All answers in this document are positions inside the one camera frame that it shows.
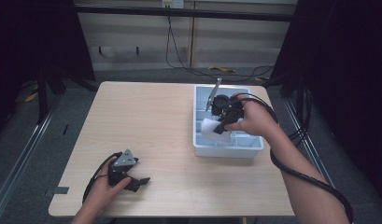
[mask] light wood tabletop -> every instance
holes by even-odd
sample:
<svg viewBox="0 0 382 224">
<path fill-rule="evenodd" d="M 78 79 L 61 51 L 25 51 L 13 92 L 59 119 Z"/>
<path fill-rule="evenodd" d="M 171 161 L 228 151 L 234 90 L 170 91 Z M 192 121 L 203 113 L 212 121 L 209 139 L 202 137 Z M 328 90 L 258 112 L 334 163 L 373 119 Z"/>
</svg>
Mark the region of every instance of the light wood tabletop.
<svg viewBox="0 0 382 224">
<path fill-rule="evenodd" d="M 139 162 L 129 175 L 150 177 L 138 192 L 123 190 L 106 217 L 293 216 L 269 146 L 254 159 L 194 155 L 194 84 L 104 82 L 97 92 L 49 212 L 71 217 L 98 166 L 129 148 Z M 270 104 L 263 87 L 246 86 Z"/>
</svg>

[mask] person's left hand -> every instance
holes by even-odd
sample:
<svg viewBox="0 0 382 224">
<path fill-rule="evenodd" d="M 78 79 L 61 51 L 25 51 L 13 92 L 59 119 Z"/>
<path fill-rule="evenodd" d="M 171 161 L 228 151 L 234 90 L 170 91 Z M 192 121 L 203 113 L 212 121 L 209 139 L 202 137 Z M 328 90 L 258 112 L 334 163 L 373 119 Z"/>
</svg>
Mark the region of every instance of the person's left hand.
<svg viewBox="0 0 382 224">
<path fill-rule="evenodd" d="M 130 183 L 131 178 L 126 177 L 115 187 L 111 187 L 108 184 L 108 166 L 115 159 L 116 157 L 111 158 L 100 170 L 82 207 L 86 206 L 98 213 L 109 205 L 119 194 L 119 192 L 121 192 Z"/>
</svg>

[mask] human arm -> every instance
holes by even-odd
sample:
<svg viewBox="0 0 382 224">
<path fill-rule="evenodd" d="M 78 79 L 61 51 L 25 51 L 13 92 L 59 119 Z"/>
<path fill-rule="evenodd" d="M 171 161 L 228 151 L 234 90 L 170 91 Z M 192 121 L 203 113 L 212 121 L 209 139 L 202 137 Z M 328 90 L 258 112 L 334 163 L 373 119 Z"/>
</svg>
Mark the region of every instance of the human arm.
<svg viewBox="0 0 382 224">
<path fill-rule="evenodd" d="M 254 102 L 243 102 L 245 117 L 228 124 L 226 130 L 261 135 L 271 146 L 276 158 L 285 166 L 327 183 L 324 177 L 299 152 L 291 140 L 272 119 L 266 109 Z M 300 223 L 348 223 L 342 204 L 324 189 L 302 179 L 281 173 L 290 196 L 290 203 Z"/>
<path fill-rule="evenodd" d="M 111 158 L 106 162 L 103 168 L 101 168 L 101 171 L 97 175 L 99 177 L 97 177 L 92 185 L 88 197 L 72 220 L 72 224 L 93 223 L 98 213 L 109 205 L 119 192 L 130 183 L 130 177 L 126 177 L 114 187 L 108 184 L 108 166 L 115 159 L 115 157 Z"/>
</svg>

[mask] electrical outlet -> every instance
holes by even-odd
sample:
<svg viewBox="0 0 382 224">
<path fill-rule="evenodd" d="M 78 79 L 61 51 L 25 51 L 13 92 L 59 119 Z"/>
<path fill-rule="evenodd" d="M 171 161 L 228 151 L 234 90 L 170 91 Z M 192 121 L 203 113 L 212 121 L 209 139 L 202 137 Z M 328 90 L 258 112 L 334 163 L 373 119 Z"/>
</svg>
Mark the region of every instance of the electrical outlet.
<svg viewBox="0 0 382 224">
<path fill-rule="evenodd" d="M 170 8 L 172 5 L 172 0 L 162 0 L 162 7 Z"/>
<path fill-rule="evenodd" d="M 173 0 L 171 3 L 172 8 L 184 8 L 184 0 Z"/>
</svg>

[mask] gray carpet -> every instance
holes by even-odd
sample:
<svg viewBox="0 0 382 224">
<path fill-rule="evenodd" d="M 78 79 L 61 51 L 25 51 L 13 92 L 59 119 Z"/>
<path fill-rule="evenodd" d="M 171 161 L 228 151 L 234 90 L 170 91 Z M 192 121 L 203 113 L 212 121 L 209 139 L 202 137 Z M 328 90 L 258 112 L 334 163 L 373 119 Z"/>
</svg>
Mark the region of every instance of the gray carpet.
<svg viewBox="0 0 382 224">
<path fill-rule="evenodd" d="M 251 75 L 252 69 L 236 69 L 238 73 Z M 210 77 L 192 75 L 183 69 L 136 70 L 96 73 L 95 85 L 106 81 L 147 81 L 215 83 Z M 243 77 L 231 77 L 238 80 Z M 225 84 L 258 85 L 253 78 Z M 44 196 L 46 189 L 58 185 L 67 160 L 77 141 L 83 122 L 89 112 L 94 92 L 86 91 L 70 80 L 65 81 L 66 93 L 54 111 L 48 129 L 39 142 L 35 153 L 21 176 L 19 185 L 7 203 L 0 223 L 68 223 L 70 218 L 51 217 L 48 213 L 51 197 Z M 281 127 L 292 133 L 295 129 L 290 121 L 279 87 L 268 89 Z M 15 113 L 0 133 L 0 187 L 22 149 L 31 136 L 37 121 L 37 101 L 18 103 Z M 329 127 L 318 112 L 312 109 L 309 134 L 318 149 L 335 186 L 351 202 L 355 223 L 382 223 L 382 201 L 365 176 L 347 158 L 340 144 L 332 139 Z M 110 219 L 99 218 L 96 223 L 107 223 Z M 248 218 L 248 223 L 255 219 Z M 145 223 L 145 219 L 119 219 L 118 223 Z M 192 223 L 222 223 L 222 219 L 194 219 Z M 295 217 L 258 217 L 257 224 L 297 223 Z"/>
</svg>

